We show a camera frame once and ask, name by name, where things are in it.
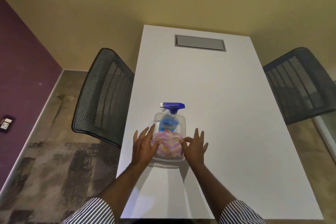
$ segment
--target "forearm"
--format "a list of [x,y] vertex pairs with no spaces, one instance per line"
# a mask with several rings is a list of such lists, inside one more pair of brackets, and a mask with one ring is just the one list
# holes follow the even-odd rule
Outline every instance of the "forearm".
[[128,198],[145,168],[142,165],[130,164],[114,182],[98,195],[111,207],[116,220],[119,220]]
[[191,169],[199,182],[212,214],[219,221],[222,211],[236,198],[216,179],[205,165],[191,166]]

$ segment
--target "black mesh chair back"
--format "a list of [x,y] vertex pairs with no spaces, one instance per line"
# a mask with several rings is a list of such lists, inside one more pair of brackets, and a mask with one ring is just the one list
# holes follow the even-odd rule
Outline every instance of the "black mesh chair back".
[[336,109],[336,85],[304,47],[263,67],[287,125]]
[[72,130],[121,147],[134,73],[111,49],[102,48],[80,92]]

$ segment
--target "striped shirt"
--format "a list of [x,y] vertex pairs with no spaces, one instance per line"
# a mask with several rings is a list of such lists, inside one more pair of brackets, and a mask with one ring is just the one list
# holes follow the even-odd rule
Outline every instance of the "striped shirt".
[[[114,224],[114,216],[109,205],[102,199],[95,197],[62,224]],[[229,203],[222,212],[219,224],[267,224],[254,210],[241,200]]]

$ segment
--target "white table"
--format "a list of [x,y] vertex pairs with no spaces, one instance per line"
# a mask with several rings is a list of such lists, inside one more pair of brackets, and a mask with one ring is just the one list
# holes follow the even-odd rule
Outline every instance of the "white table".
[[[175,47],[175,34],[223,39],[226,52]],[[322,219],[249,37],[144,26],[117,175],[161,102],[185,104],[187,135],[205,131],[209,170],[262,217]],[[213,215],[190,169],[147,167],[121,217]]]

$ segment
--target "hand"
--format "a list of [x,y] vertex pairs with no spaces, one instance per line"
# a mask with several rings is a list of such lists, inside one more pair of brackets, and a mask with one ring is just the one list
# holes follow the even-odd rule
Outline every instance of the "hand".
[[139,138],[138,131],[134,133],[131,164],[139,164],[141,167],[146,168],[149,162],[152,160],[160,145],[160,142],[156,142],[155,144],[153,144],[153,146],[151,145],[154,128],[155,124],[153,124],[150,129],[149,127],[145,128],[145,130],[140,133]]
[[188,161],[191,168],[204,165],[204,153],[208,148],[208,143],[204,144],[204,131],[201,136],[198,135],[198,128],[195,129],[194,138],[186,137],[180,140],[185,159]]

